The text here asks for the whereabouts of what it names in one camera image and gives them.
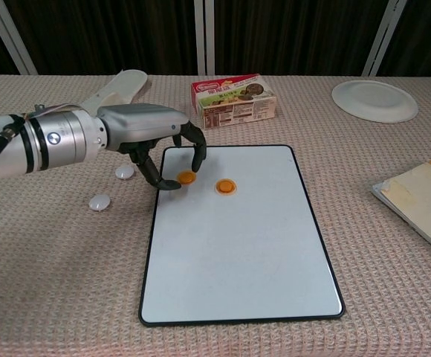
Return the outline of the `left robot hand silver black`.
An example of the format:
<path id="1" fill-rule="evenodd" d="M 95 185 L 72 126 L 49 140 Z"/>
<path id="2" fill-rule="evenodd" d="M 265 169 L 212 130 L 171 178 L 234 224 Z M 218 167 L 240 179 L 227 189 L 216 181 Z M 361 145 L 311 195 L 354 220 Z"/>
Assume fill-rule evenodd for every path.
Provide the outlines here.
<path id="1" fill-rule="evenodd" d="M 207 142 L 202 130 L 186 114 L 176 109 L 149 103 L 130 103 L 102 106 L 97 117 L 107 132 L 106 149 L 129 155 L 145 180 L 159 190 L 178 190 L 181 184 L 166 180 L 159 173 L 149 151 L 164 138 L 171 138 L 181 146 L 185 138 L 193 144 L 191 170 L 196 173 L 207 157 Z"/>

